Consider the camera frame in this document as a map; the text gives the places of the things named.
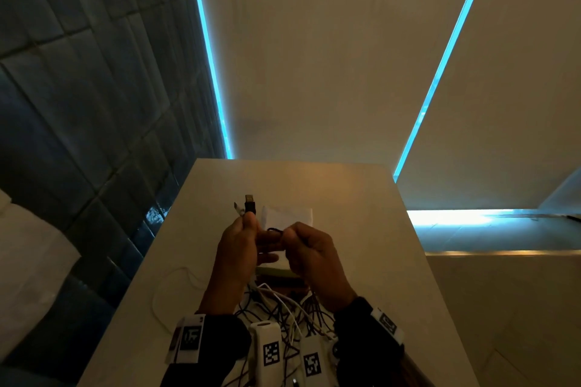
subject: table surface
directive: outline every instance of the table surface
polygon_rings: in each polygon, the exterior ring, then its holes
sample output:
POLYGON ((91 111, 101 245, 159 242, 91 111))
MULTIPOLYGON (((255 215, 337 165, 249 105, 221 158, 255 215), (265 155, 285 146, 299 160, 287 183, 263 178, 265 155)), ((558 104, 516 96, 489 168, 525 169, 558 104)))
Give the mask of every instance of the table surface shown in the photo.
POLYGON ((243 203, 245 194, 254 195, 258 211, 312 207, 314 226, 333 237, 353 288, 403 328, 407 353, 431 381, 478 385, 383 166, 198 159, 79 387, 160 385, 171 336, 152 314, 154 295, 156 314, 169 327, 196 310, 222 231, 236 218, 233 202, 243 203))

